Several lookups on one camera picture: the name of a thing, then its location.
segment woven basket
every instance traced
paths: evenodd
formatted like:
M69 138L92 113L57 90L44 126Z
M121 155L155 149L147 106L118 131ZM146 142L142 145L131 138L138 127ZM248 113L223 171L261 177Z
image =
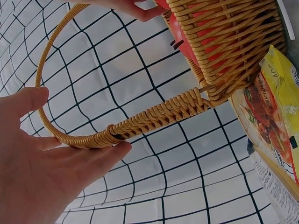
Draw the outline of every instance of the woven basket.
M69 136L57 130L43 109L39 114L47 130L62 143L80 148L98 148L118 144L134 136L192 117L225 102L235 90L249 86L258 74L259 62L270 44L285 52L285 38L275 0L167 0L177 18L200 67L187 60L202 88L194 88L143 111L119 124L90 136ZM40 86L42 70L49 50L66 24L88 4L76 4L58 24L41 57L36 87ZM205 11L193 17L194 13ZM169 25L171 12L163 14ZM201 21L208 21L198 26ZM214 28L202 36L199 31ZM207 38L215 39L205 45ZM212 52L206 49L217 45ZM211 61L210 58L222 53ZM215 64L224 61L215 68ZM206 92L209 100L201 97Z

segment hand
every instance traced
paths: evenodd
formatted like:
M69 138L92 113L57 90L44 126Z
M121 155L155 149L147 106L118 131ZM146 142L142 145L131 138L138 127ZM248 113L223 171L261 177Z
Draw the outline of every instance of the hand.
M115 9L133 16L134 18L140 20L141 22L146 22L158 15L161 15L165 9L157 6L148 10L144 10L138 7L135 3L144 2L146 0L70 0L76 3L85 3L91 5L101 5L107 8Z
M50 149L60 142L29 136L20 129L20 117L42 107L48 95L47 88L29 87L0 98L0 223L54 223L83 188L131 149L126 142L92 150Z

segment food package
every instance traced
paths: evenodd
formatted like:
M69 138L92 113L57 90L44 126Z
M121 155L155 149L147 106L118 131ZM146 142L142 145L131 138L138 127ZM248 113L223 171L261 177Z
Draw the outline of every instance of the food package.
M250 140L247 150L280 224L299 224L299 186Z
M299 174L299 75L273 46L260 63L254 85L231 98L254 145L296 182Z

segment wicker handle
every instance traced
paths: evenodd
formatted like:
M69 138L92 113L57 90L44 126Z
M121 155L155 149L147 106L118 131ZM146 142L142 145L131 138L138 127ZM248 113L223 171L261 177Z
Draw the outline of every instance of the wicker handle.
M43 66L54 40L66 24L86 7L88 4L74 5L56 27L39 62L36 87L41 85ZM39 115L46 129L64 144L80 148L106 147L208 110L212 104L208 100L202 99L200 95L201 92L208 89L209 86L201 89L194 88L117 125L110 125L104 131L89 136L69 136L60 132L50 123L43 108L39 109Z

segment white tablecloth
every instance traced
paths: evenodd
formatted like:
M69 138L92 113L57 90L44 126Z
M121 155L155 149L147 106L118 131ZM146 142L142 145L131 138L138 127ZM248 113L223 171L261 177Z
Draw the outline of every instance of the white tablecloth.
M41 53L69 8L58 0L0 0L1 96L34 85ZM45 64L48 118L65 133L93 134L197 86L172 40L161 17L141 23L88 7ZM21 127L49 135L37 112ZM229 103L130 141L131 153L82 191L58 224L279 223Z

